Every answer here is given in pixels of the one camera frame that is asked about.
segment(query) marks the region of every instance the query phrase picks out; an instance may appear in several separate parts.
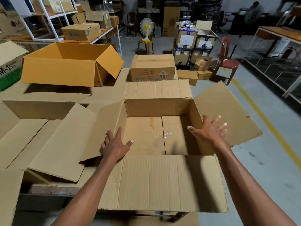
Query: green and white box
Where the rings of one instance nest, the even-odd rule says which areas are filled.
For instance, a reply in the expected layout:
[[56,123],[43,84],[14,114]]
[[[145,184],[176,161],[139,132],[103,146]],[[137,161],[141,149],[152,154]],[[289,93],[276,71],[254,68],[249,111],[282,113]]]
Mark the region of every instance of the green and white box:
[[27,52],[12,41],[0,40],[0,91],[21,78],[22,57]]

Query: left hand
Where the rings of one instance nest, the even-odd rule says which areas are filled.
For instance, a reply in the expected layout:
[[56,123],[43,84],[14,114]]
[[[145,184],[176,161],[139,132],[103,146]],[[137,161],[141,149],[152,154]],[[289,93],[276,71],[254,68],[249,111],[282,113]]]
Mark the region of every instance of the left hand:
[[124,145],[121,141],[121,130],[122,128],[119,127],[114,137],[112,131],[108,129],[106,138],[101,144],[103,159],[112,159],[117,162],[130,150],[130,147],[134,141],[129,140]]

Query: yellow and white fan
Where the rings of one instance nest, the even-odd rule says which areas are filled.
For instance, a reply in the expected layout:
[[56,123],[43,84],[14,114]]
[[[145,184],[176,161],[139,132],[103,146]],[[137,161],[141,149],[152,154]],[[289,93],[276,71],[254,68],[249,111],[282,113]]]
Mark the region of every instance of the yellow and white fan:
[[142,21],[140,22],[140,31],[145,36],[142,41],[149,42],[150,39],[148,38],[148,36],[153,33],[153,22],[151,21],[151,19],[142,19]]

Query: hand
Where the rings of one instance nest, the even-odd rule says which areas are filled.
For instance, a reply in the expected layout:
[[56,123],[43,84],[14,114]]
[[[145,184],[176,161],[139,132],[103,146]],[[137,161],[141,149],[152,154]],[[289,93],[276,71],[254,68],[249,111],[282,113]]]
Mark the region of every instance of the hand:
[[134,141],[130,140],[124,145],[121,141],[121,129],[121,127],[118,128],[115,137],[112,131],[108,129],[106,138],[101,144],[103,159],[112,159],[117,162],[130,150]]
[[224,142],[223,136],[227,134],[225,129],[227,123],[217,127],[216,122],[220,120],[221,116],[218,116],[214,120],[210,120],[207,115],[203,115],[204,125],[201,129],[196,129],[192,126],[187,126],[187,129],[198,139],[208,140],[211,144]]

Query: yellow floor line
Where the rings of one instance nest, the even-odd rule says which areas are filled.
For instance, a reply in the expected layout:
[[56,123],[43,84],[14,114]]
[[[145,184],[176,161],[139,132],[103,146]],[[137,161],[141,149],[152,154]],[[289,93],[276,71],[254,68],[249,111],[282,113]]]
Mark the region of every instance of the yellow floor line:
[[240,93],[245,97],[245,99],[249,102],[249,104],[252,106],[254,111],[258,114],[258,116],[264,121],[265,125],[268,127],[270,132],[275,136],[277,141],[280,143],[280,145],[283,147],[285,152],[290,156],[290,158],[293,160],[293,162],[297,165],[301,172],[301,159],[299,156],[294,152],[292,147],[286,142],[286,140],[283,138],[283,136],[278,132],[278,130],[272,125],[272,123],[268,120],[268,118],[265,116],[265,114],[260,110],[260,108],[255,104],[255,102],[250,98],[250,96],[246,93],[246,91],[239,85],[239,83],[232,79],[232,82],[234,85],[238,88]]

